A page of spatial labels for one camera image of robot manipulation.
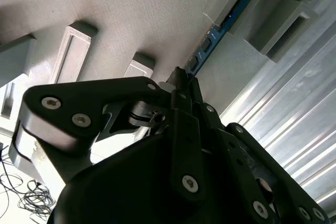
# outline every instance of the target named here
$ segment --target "tangled wire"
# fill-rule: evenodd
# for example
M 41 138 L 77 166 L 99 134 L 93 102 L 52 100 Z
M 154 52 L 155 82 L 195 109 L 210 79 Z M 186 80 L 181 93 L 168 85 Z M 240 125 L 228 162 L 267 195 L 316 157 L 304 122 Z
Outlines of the tangled wire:
M 52 211 L 51 208 L 55 204 L 55 201 L 52 199 L 48 188 L 35 180 L 30 180 L 27 183 L 28 192 L 26 193 L 19 192 L 16 188 L 23 184 L 23 180 L 20 176 L 16 174 L 9 174 L 7 172 L 5 165 L 12 165 L 8 161 L 6 161 L 7 159 L 8 158 L 5 159 L 1 158 L 1 164 L 4 168 L 5 173 L 0 175 L 0 184 L 4 187 L 5 191 L 0 192 L 0 194 L 6 193 L 8 202 L 6 210 L 0 216 L 0 219 L 6 214 L 8 210 L 9 207 L 8 191 L 12 191 L 19 197 L 19 202 L 17 204 L 18 208 L 25 209 L 31 212 L 31 215 L 29 217 L 32 221 L 39 224 L 38 221 L 32 218 L 33 215 L 37 216 L 43 221 L 47 221 L 48 216 L 51 214 Z M 13 186 L 10 178 L 16 179 L 18 183 L 16 183 L 16 185 Z

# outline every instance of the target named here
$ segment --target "bolt head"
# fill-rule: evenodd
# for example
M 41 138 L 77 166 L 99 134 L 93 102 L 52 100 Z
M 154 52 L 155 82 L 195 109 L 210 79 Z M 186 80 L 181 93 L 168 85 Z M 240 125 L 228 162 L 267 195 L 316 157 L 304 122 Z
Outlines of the bolt head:
M 316 215 L 317 218 L 319 218 L 322 221 L 325 221 L 325 217 L 324 215 L 317 209 L 317 208 L 313 208 L 313 212 Z
M 268 218 L 268 211 L 262 203 L 254 201 L 253 208 L 260 217 L 262 217 L 265 220 Z
M 78 127 L 86 128 L 90 126 L 91 119 L 85 114 L 78 113 L 72 117 L 72 122 Z
M 56 110 L 61 107 L 61 102 L 55 97 L 45 97 L 42 99 L 41 104 L 49 110 Z
M 236 130 L 239 132 L 239 133 L 242 133 L 243 132 L 243 129 L 240 127 L 240 126 L 236 126 Z
M 152 90 L 155 90 L 155 89 L 156 89 L 156 86 L 154 86 L 154 85 L 151 84 L 151 83 L 147 84 L 147 87 L 149 87 L 149 88 L 152 89 Z
M 310 220 L 310 215 L 307 213 L 307 211 L 303 208 L 303 207 L 299 207 L 299 210 L 301 212 L 301 214 L 307 219 Z
M 180 95 L 180 97 L 182 97 L 183 99 L 186 99 L 187 98 L 187 96 L 184 94 L 184 93 L 179 93 L 179 95 Z
M 207 105 L 206 108 L 207 108 L 210 112 L 214 112 L 214 111 L 215 111 L 214 108 L 211 107 L 210 105 Z
M 182 184 L 184 188 L 191 193 L 196 193 L 198 191 L 198 183 L 192 176 L 189 175 L 183 176 Z

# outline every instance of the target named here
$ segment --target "corrugated metal panel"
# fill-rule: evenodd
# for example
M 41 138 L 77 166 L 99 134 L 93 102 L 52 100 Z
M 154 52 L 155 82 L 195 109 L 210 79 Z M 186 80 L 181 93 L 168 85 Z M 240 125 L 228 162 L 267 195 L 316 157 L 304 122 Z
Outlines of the corrugated metal panel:
M 336 214 L 336 5 L 278 62 L 268 61 L 222 114 L 243 125 L 330 215 Z

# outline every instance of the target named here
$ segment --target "gray rectangular block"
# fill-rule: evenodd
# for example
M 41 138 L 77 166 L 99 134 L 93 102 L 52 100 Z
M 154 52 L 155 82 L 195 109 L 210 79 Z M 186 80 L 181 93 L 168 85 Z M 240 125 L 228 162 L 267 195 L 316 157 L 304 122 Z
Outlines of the gray rectangular block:
M 82 22 L 67 26 L 49 83 L 76 82 L 97 29 Z
M 249 42 L 259 52 L 277 62 L 316 16 L 303 2 L 281 0 Z

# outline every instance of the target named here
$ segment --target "blue circuit board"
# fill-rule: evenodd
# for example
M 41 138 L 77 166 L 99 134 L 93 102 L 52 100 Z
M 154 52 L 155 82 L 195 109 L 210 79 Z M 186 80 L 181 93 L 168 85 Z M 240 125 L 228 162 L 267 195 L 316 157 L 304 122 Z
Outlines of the blue circuit board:
M 238 0 L 225 17 L 220 27 L 212 25 L 185 66 L 185 71 L 187 72 L 189 79 L 192 79 L 198 73 L 204 62 L 224 37 L 226 32 L 230 30 L 250 1 L 251 0 Z

